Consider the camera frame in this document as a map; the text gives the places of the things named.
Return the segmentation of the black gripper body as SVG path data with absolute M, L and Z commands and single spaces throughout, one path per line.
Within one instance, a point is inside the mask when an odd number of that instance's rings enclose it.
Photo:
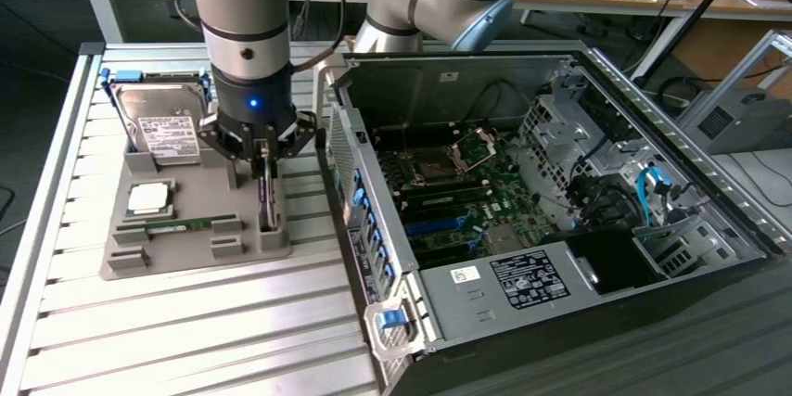
M 294 67 L 283 66 L 266 78 L 242 79 L 214 67 L 218 118 L 228 134 L 240 142 L 230 151 L 239 158 L 252 158 L 252 142 L 267 138 L 267 128 L 282 140 L 290 138 L 298 122 L 292 103 Z

